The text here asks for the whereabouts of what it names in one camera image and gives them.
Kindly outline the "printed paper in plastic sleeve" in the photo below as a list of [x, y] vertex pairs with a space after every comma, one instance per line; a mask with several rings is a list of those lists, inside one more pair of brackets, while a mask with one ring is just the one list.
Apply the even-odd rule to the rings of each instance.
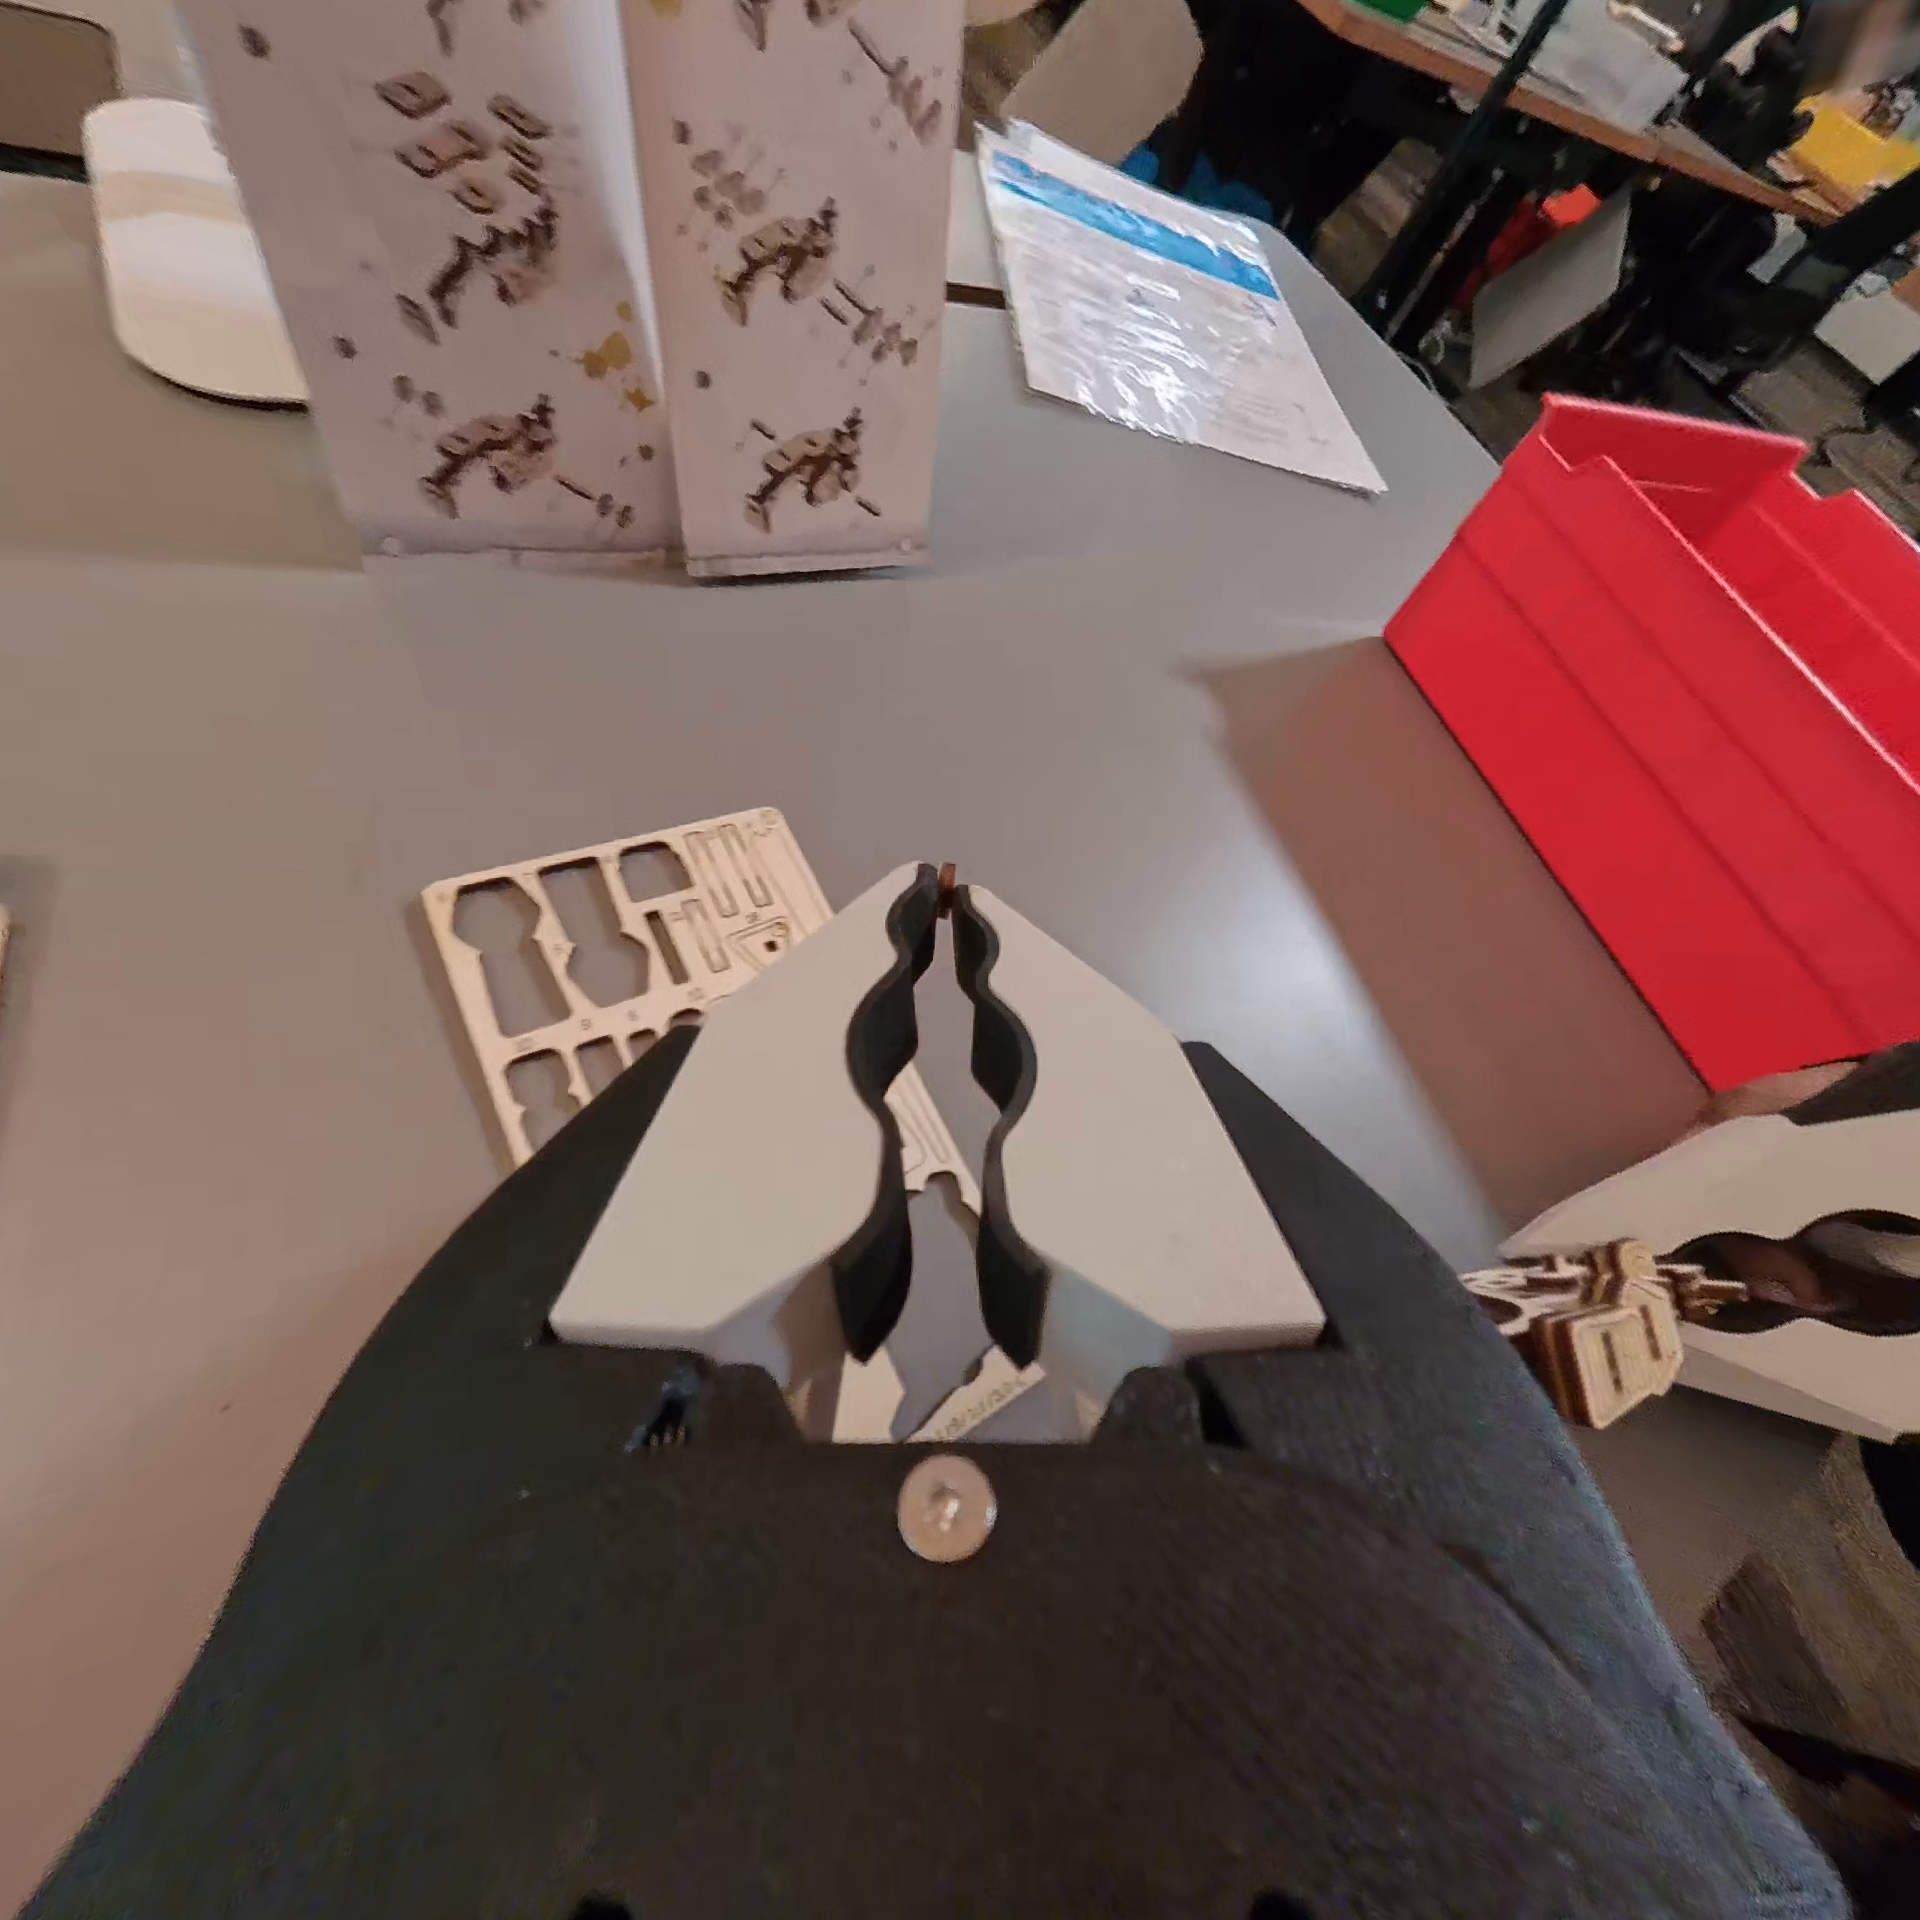
[[1030, 394], [1345, 494], [1384, 491], [1254, 226], [1027, 123], [977, 136], [975, 174]]

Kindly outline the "dark flat tray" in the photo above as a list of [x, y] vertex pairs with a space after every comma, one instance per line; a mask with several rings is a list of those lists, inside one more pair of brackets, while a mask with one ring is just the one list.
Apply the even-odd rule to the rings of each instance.
[[123, 94], [113, 34], [47, 7], [3, 6], [3, 172], [87, 184], [85, 121]]

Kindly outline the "red plastic bin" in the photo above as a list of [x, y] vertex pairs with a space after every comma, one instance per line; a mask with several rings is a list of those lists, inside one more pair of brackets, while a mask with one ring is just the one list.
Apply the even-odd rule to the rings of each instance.
[[1917, 1036], [1917, 551], [1806, 455], [1548, 396], [1383, 632], [1709, 1090]]

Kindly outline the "white rounded flat board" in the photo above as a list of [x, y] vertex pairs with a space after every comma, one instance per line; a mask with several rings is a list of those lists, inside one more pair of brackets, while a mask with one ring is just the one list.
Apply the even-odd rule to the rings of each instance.
[[304, 410], [264, 256], [204, 111], [100, 104], [81, 121], [81, 159], [123, 354], [188, 394]]

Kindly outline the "wooden background table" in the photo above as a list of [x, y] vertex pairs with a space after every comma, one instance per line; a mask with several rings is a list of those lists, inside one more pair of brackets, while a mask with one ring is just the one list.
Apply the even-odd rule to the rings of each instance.
[[[1297, 9], [1340, 42], [1428, 81], [1439, 81], [1475, 104], [1489, 91], [1497, 78], [1497, 51], [1460, 28], [1447, 7], [1423, 7], [1409, 19], [1395, 19], [1355, 2], [1300, 2]], [[1679, 128], [1673, 121], [1645, 121], [1643, 126], [1623, 121], [1583, 94], [1549, 78], [1533, 78], [1529, 71], [1516, 82], [1509, 104], [1512, 113], [1529, 121], [1814, 226], [1832, 225], [1895, 186], [1915, 179], [1915, 172], [1909, 172], [1860, 184], [1819, 168], [1816, 159], [1793, 161], [1784, 152], [1771, 155], [1758, 172], [1742, 170], [1691, 128]]]

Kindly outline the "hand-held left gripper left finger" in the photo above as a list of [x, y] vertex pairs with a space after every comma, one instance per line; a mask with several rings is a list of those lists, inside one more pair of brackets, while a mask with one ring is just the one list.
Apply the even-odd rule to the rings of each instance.
[[836, 1438], [910, 1282], [887, 1095], [939, 896], [926, 863], [885, 874], [694, 1028], [549, 1312], [560, 1344], [759, 1369]]

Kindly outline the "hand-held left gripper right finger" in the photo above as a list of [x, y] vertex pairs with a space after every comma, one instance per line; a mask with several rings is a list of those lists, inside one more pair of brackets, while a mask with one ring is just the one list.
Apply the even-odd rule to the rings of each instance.
[[1071, 1435], [1136, 1371], [1313, 1346], [1327, 1312], [1164, 1023], [984, 887], [956, 890], [951, 950], [993, 1106], [982, 1323]]

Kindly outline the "yellow box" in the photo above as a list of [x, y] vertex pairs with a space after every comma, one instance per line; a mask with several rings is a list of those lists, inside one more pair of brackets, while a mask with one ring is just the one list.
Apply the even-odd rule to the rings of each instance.
[[1878, 134], [1823, 97], [1806, 98], [1799, 111], [1808, 123], [1781, 159], [1791, 186], [1852, 209], [1915, 174], [1915, 143]]

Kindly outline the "grey desk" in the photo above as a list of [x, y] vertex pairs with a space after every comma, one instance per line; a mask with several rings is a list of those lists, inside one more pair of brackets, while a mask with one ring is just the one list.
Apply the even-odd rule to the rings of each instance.
[[933, 566], [364, 561], [302, 417], [135, 374], [5, 179], [5, 1913], [137, 1752], [327, 1393], [502, 1174], [427, 883], [780, 809], [951, 860], [1454, 1265], [1691, 1070], [1377, 644], [1494, 466], [1300, 259], [1390, 494], [1049, 407], [944, 329]]

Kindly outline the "laser-cut plywood puzzle sheet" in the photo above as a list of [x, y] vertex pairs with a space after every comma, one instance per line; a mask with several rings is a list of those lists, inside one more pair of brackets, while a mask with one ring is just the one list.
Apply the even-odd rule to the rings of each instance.
[[[496, 1136], [523, 1168], [619, 1074], [831, 919], [777, 808], [627, 832], [429, 883], [420, 898], [449, 1006]], [[977, 1190], [919, 1070], [887, 1092], [907, 1196], [939, 1191], [972, 1232]], [[833, 1442], [956, 1444], [1045, 1383], [988, 1346], [926, 1420], [907, 1426], [895, 1343], [839, 1377], [795, 1378], [797, 1426]]]

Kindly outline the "wooden puzzle model assembly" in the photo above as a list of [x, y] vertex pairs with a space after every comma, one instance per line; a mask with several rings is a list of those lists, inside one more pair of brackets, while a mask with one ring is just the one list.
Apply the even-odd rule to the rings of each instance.
[[1556, 1412], [1603, 1432], [1673, 1391], [1685, 1328], [1748, 1298], [1739, 1281], [1661, 1260], [1635, 1240], [1529, 1256], [1460, 1278]]

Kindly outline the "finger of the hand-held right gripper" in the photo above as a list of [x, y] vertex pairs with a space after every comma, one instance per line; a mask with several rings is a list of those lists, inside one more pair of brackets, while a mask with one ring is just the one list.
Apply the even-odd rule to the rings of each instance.
[[1500, 1251], [1524, 1260], [1639, 1242], [1669, 1256], [1727, 1232], [1787, 1242], [1859, 1212], [1917, 1218], [1917, 1111], [1726, 1120], [1551, 1206]]
[[1803, 1316], [1759, 1334], [1685, 1327], [1683, 1343], [1679, 1385], [1877, 1444], [1917, 1435], [1917, 1334]]

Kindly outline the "folded assembly instruction booklet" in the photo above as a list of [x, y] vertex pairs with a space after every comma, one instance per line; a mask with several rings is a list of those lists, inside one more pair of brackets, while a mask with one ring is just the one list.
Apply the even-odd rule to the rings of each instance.
[[926, 561], [963, 6], [176, 12], [364, 548]]

